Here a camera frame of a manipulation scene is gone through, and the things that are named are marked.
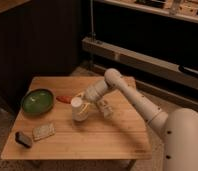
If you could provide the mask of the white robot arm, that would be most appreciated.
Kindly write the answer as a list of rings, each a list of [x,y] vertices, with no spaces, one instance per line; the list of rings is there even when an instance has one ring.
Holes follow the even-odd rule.
[[[136,88],[130,86],[121,73],[109,68],[104,77],[81,92],[88,103],[101,100],[118,90],[137,110],[164,144],[162,171],[198,171],[198,112],[179,108],[166,113]]]

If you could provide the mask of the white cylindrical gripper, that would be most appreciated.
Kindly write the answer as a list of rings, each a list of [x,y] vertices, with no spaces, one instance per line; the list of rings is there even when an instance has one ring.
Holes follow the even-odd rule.
[[[95,84],[90,85],[84,92],[80,92],[75,97],[83,98],[89,102],[84,102],[82,110],[88,111],[91,107],[90,102],[100,100],[108,92],[108,85],[104,80],[99,80]]]

